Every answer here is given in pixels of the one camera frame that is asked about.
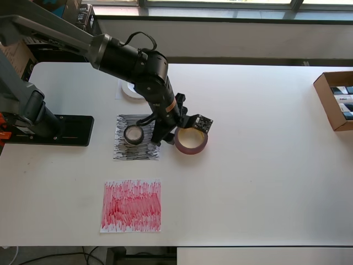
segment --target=small circuit board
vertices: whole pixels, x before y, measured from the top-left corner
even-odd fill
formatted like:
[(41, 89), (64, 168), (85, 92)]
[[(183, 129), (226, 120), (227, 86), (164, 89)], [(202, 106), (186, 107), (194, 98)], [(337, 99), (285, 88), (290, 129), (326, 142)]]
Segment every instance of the small circuit board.
[(193, 127), (195, 129), (198, 129), (199, 131), (202, 131), (203, 133), (207, 134), (211, 128), (213, 120), (210, 120), (209, 118), (206, 118), (200, 114), (196, 115), (196, 116), (197, 116), (197, 118), (193, 124)]

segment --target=black tape roll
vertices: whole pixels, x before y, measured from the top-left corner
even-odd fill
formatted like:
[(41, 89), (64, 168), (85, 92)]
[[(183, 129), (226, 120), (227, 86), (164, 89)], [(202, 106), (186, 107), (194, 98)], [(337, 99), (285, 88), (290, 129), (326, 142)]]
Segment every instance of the black tape roll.
[(124, 130), (124, 138), (128, 144), (138, 145), (142, 143), (144, 137), (145, 135), (140, 126), (130, 125)]

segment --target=window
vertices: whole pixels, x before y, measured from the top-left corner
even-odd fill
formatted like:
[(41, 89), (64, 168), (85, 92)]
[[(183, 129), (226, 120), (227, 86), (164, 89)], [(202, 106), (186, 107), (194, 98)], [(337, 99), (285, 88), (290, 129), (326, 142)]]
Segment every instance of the window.
[(97, 12), (102, 15), (353, 20), (353, 0), (83, 0), (83, 2), (95, 4), (95, 10), (98, 9)]
[(185, 1), (211, 3), (246, 3), (246, 4), (289, 4), (291, 0), (149, 0), (149, 1)]

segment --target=wall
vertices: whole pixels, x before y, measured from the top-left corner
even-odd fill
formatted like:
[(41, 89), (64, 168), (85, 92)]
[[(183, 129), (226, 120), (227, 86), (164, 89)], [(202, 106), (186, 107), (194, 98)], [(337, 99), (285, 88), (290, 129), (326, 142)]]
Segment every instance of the wall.
[[(103, 31), (125, 41), (136, 31), (155, 38), (167, 57), (352, 59), (353, 25), (100, 20)], [(152, 47), (136, 36), (135, 47)]]

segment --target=white table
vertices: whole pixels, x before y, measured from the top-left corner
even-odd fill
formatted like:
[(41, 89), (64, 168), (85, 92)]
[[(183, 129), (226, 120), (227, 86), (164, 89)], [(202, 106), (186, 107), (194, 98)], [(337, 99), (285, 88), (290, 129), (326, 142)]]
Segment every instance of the white table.
[(178, 247), (178, 265), (351, 265), (353, 248), (343, 247)]
[[(190, 114), (215, 122), (205, 150), (163, 143), (159, 161), (113, 161), (117, 79), (41, 63), (32, 83), (55, 114), (95, 118), (88, 147), (6, 145), (1, 245), (352, 245), (353, 131), (332, 131), (312, 84), (348, 68), (170, 65)], [(162, 181), (162, 232), (100, 234), (104, 182)]]

